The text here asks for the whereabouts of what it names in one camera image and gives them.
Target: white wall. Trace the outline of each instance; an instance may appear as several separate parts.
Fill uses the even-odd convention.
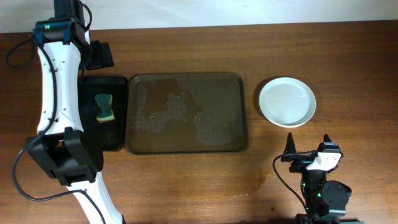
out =
[[[398,0],[83,0],[92,29],[398,19]],[[28,32],[53,0],[0,0],[0,32]]]

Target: brown tabletop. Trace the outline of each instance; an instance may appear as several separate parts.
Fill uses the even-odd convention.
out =
[[[26,37],[0,34],[0,223],[88,223],[73,196],[31,202],[12,184],[12,162],[35,135],[42,104],[39,58],[24,69],[5,63]],[[244,153],[104,153],[104,181],[127,223],[275,223],[303,213],[272,171],[289,131],[298,151],[316,149],[325,133],[340,145],[345,157],[328,179],[353,189],[346,218],[398,223],[398,21],[102,30],[91,39],[109,42],[115,66],[87,75],[227,71],[244,82]],[[28,46],[18,54],[28,57]],[[307,124],[281,128],[259,112],[256,93],[270,77],[298,78],[313,90],[317,111]],[[277,167],[299,191],[301,175]],[[28,155],[17,174],[33,196],[65,190]]]

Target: round plate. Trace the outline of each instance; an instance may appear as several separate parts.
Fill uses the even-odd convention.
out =
[[[295,128],[311,119],[317,102],[311,89],[295,78],[276,78],[260,92],[261,112],[272,123]]]

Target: wire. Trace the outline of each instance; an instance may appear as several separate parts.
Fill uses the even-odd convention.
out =
[[[84,191],[84,190],[71,190],[71,191],[68,191],[68,192],[60,193],[60,194],[53,195],[53,196],[49,196],[49,197],[35,198],[35,197],[30,196],[30,195],[27,194],[26,192],[24,192],[24,190],[21,188],[21,186],[20,186],[19,183],[18,183],[17,174],[16,174],[16,169],[17,169],[17,165],[18,165],[19,159],[22,157],[22,155],[23,155],[24,152],[30,150],[33,146],[35,146],[35,145],[38,144],[38,141],[44,137],[45,133],[46,133],[46,132],[52,127],[52,125],[54,124],[54,122],[55,122],[55,117],[56,117],[56,115],[57,115],[57,104],[58,104],[58,103],[57,103],[57,78],[56,78],[56,75],[55,75],[54,66],[53,66],[53,64],[52,64],[52,62],[51,62],[51,60],[50,60],[49,55],[48,55],[47,52],[44,50],[44,48],[43,48],[42,46],[40,46],[40,44],[37,42],[37,40],[35,40],[35,39],[32,37],[32,38],[31,38],[31,41],[32,41],[32,43],[34,43],[35,45],[37,45],[38,48],[42,51],[42,53],[44,54],[45,58],[47,59],[47,62],[48,62],[49,65],[50,65],[50,71],[51,71],[51,74],[52,74],[52,83],[53,83],[53,110],[52,110],[52,116],[51,116],[51,118],[49,119],[49,124],[47,125],[47,127],[46,127],[43,131],[39,132],[39,134],[37,135],[36,138],[33,139],[33,141],[31,141],[28,145],[26,145],[25,147],[22,148],[22,150],[18,153],[18,155],[17,155],[17,157],[16,157],[16,159],[15,159],[15,161],[14,161],[14,164],[12,165],[12,180],[14,181],[15,188],[18,190],[18,192],[19,192],[22,196],[24,196],[25,198],[28,198],[29,200],[35,201],[35,202],[44,202],[44,201],[48,201],[48,200],[51,200],[51,199],[59,198],[59,197],[65,196],[65,195],[70,195],[70,194],[74,194],[74,193],[80,193],[80,194],[84,195],[84,196],[87,198],[87,200],[94,206],[95,210],[99,213],[99,216],[101,217],[102,222],[103,222],[104,224],[106,224],[105,219],[104,219],[104,216],[103,216],[101,210],[100,210],[100,209],[98,208],[98,206],[94,203],[93,199],[91,199],[91,197],[90,197],[90,196],[87,194],[87,192]],[[13,51],[15,51],[15,49],[17,49],[17,48],[18,48],[19,46],[21,46],[23,43],[17,44],[17,45],[10,51],[10,53],[12,53]]]
[[[298,153],[294,153],[294,154],[283,154],[283,155],[279,155],[279,156],[275,157],[274,161],[272,161],[272,168],[274,169],[274,172],[275,172],[276,176],[279,178],[279,180],[282,182],[282,184],[284,184],[285,187],[287,187],[287,188],[300,200],[300,202],[301,202],[301,204],[303,205],[303,208],[304,208],[304,210],[305,210],[305,213],[307,214],[308,223],[309,223],[309,224],[312,224],[311,216],[310,216],[310,214],[309,214],[309,212],[308,212],[308,210],[307,210],[307,208],[306,208],[306,206],[305,206],[305,203],[304,203],[303,199],[298,195],[298,193],[296,193],[296,191],[294,191],[291,187],[289,187],[289,185],[286,184],[286,182],[285,182],[285,181],[282,179],[282,177],[279,175],[278,171],[276,170],[276,166],[275,166],[275,162],[276,162],[278,159],[280,159],[280,158],[282,158],[282,157],[284,157],[284,156],[306,155],[306,154],[309,154],[309,153],[311,153],[311,152],[298,152]]]
[[[90,27],[91,27],[91,22],[93,21],[93,14],[91,13],[90,8],[86,4],[81,2],[81,5],[87,10],[88,15],[90,15],[90,21],[88,22],[88,24],[87,24],[87,26],[85,28],[85,32],[87,32],[90,29]]]
[[[19,65],[11,63],[10,62],[10,58],[11,58],[12,53],[14,53],[20,46],[22,46],[22,45],[24,45],[24,44],[26,44],[28,42],[30,42],[31,45],[32,45],[32,50],[30,51],[30,56],[29,56],[28,61],[26,61],[25,63],[19,64]],[[34,57],[35,57],[35,46],[34,46],[33,40],[31,38],[29,38],[29,39],[27,39],[27,40],[15,45],[15,47],[13,47],[7,53],[6,63],[12,68],[26,68],[33,62]]]

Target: green sponge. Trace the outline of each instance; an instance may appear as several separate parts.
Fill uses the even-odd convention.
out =
[[[110,94],[98,94],[95,96],[95,101],[99,106],[99,113],[97,114],[97,121],[106,122],[114,120],[112,110],[112,98]]]

